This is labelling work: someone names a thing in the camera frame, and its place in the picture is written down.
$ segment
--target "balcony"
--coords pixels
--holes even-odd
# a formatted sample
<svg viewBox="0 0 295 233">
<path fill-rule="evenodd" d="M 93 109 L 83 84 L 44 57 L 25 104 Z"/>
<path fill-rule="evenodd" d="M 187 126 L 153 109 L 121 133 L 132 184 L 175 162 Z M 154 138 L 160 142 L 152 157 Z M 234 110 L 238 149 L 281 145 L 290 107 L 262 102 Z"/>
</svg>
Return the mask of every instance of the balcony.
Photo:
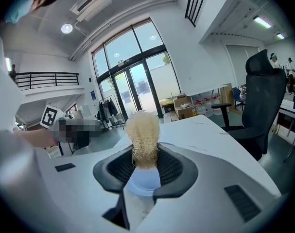
<svg viewBox="0 0 295 233">
<path fill-rule="evenodd" d="M 26 99 L 23 103 L 55 97 L 84 94 L 79 85 L 79 73 L 72 72 L 23 72 L 12 77 Z"/>
</svg>

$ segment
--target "large window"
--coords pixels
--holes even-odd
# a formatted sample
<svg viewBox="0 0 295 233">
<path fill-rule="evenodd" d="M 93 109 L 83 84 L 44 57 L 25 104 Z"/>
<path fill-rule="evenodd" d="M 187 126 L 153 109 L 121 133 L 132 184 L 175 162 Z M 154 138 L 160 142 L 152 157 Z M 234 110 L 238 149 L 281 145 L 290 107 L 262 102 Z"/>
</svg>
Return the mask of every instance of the large window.
<svg viewBox="0 0 295 233">
<path fill-rule="evenodd" d="M 180 94 L 173 66 L 166 52 L 148 58 L 146 62 L 160 103 Z"/>
<path fill-rule="evenodd" d="M 162 103 L 180 93 L 166 47 L 150 19 L 103 42 L 93 58 L 102 97 L 114 95 L 126 120 L 137 110 L 162 117 Z"/>
<path fill-rule="evenodd" d="M 97 69 L 98 77 L 108 71 L 104 49 L 100 49 L 94 54 L 95 66 Z"/>
<path fill-rule="evenodd" d="M 140 53 L 132 30 L 121 34 L 121 36 L 109 42 L 106 46 L 106 51 L 111 68 L 116 66 L 120 61 L 124 61 Z"/>
<path fill-rule="evenodd" d="M 152 22 L 134 28 L 142 51 L 162 45 L 162 40 Z"/>
</svg>

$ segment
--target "white desk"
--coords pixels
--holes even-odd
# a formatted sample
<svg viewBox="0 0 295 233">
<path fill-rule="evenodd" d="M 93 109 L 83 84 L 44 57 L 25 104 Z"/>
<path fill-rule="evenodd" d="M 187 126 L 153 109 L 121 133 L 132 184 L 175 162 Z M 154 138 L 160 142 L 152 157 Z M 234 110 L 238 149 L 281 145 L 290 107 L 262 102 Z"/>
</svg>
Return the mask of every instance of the white desk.
<svg viewBox="0 0 295 233">
<path fill-rule="evenodd" d="M 277 186 L 261 165 L 236 140 L 203 115 L 160 125 L 159 142 L 174 144 L 226 160 L 265 187 L 275 197 L 281 196 Z M 131 141 L 125 134 L 115 147 L 129 145 Z"/>
<path fill-rule="evenodd" d="M 288 100 L 283 99 L 282 103 L 281 103 L 281 106 L 280 106 L 280 109 L 279 109 L 279 113 L 285 114 L 285 115 L 291 117 L 291 125 L 289 127 L 287 137 L 289 136 L 289 134 L 290 134 L 290 132 L 292 130 L 293 124 L 295 123 L 295 109 L 293 109 L 293 105 L 294 105 L 294 103 L 292 101 L 288 101 Z M 279 128 L 277 130 L 278 125 L 279 124 L 278 124 L 278 120 L 277 120 L 275 129 L 274 129 L 274 133 L 278 133 L 279 128 L 280 128 L 280 125 L 279 125 Z"/>
</svg>

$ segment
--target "chair backrest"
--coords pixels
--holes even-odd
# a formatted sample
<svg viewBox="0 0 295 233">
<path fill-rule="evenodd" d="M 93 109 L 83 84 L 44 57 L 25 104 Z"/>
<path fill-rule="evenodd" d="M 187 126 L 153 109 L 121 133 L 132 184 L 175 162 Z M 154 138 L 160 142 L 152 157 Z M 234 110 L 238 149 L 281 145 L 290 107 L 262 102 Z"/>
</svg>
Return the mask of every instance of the chair backrest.
<svg viewBox="0 0 295 233">
<path fill-rule="evenodd" d="M 238 88 L 236 88 L 236 87 L 233 88 L 233 94 L 234 94 L 235 100 L 240 98 L 240 93 L 241 93 L 241 91 Z"/>
<path fill-rule="evenodd" d="M 246 64 L 248 96 L 243 111 L 245 128 L 258 127 L 264 135 L 256 142 L 263 154 L 267 153 L 268 133 L 282 103 L 286 76 L 282 69 L 274 69 L 267 58 L 267 49 L 250 57 Z"/>
</svg>

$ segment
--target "glass door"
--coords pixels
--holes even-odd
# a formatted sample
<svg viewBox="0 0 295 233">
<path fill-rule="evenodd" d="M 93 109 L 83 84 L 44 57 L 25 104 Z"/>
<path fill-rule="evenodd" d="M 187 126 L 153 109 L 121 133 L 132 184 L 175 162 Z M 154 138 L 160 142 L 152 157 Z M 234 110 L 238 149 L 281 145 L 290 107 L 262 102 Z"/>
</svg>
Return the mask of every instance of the glass door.
<svg viewBox="0 0 295 233">
<path fill-rule="evenodd" d="M 145 110 L 155 116 L 162 117 L 157 94 L 153 91 L 154 87 L 151 84 L 152 81 L 149 82 L 147 72 L 141 62 L 127 67 L 124 72 L 113 76 L 116 82 L 116 92 L 120 94 L 127 113 L 126 118 L 129 118 L 132 113 L 138 110 Z"/>
<path fill-rule="evenodd" d="M 115 79 L 127 116 L 129 117 L 132 113 L 138 110 L 134 102 L 135 100 L 134 100 L 133 94 L 130 90 L 130 87 L 127 81 L 126 73 L 122 72 L 118 75 L 114 75 L 113 78 Z"/>
<path fill-rule="evenodd" d="M 134 83 L 135 94 L 139 100 L 140 107 L 146 112 L 157 115 L 154 96 L 147 80 L 143 64 L 130 68 L 130 74 Z"/>
</svg>

